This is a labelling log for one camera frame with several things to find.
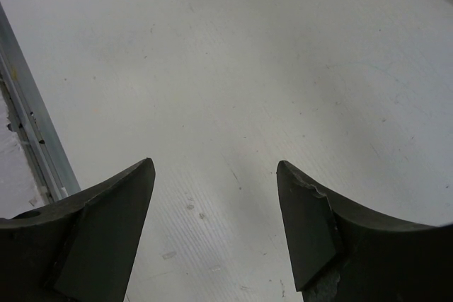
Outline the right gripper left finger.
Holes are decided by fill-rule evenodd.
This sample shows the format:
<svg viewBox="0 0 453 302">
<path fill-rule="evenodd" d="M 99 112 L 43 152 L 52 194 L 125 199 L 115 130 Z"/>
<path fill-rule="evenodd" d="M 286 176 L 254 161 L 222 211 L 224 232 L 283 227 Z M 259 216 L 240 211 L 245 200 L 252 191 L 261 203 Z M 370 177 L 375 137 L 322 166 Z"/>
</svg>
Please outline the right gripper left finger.
<svg viewBox="0 0 453 302">
<path fill-rule="evenodd" d="M 124 301 L 155 177 L 145 158 L 58 202 L 1 219 L 1 300 Z"/>
</svg>

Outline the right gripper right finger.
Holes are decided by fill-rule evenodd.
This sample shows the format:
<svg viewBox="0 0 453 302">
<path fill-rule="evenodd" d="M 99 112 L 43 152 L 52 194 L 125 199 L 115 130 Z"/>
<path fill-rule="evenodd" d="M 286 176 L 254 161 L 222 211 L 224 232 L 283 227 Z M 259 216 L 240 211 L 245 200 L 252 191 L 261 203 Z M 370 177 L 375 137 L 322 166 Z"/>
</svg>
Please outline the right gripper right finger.
<svg viewBox="0 0 453 302">
<path fill-rule="evenodd" d="M 277 189 L 296 290 L 305 301 L 451 301 L 452 226 L 367 208 L 288 161 Z"/>
</svg>

